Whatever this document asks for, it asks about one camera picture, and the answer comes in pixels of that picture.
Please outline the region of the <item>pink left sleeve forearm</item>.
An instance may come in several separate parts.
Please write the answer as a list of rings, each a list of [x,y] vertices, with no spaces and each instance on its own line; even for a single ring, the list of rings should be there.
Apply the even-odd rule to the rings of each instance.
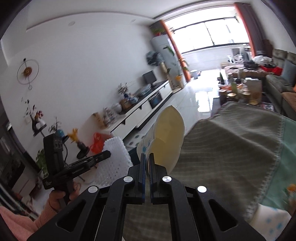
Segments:
[[[14,214],[3,206],[1,206],[1,216],[17,240],[27,240],[34,232],[52,219],[60,209],[58,201],[54,203],[48,199],[44,210],[35,221],[32,221],[27,216]]]

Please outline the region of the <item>left hand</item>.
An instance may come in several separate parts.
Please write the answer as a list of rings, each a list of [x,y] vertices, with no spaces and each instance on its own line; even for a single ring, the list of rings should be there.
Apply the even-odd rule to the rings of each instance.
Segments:
[[[81,184],[80,183],[73,183],[73,189],[74,191],[70,194],[69,199],[70,201],[73,201],[76,199],[80,194]],[[63,191],[56,191],[53,190],[49,195],[49,205],[53,210],[56,212],[59,212],[62,209],[62,206],[60,204],[61,201],[63,201],[64,197],[66,196],[66,193]]]

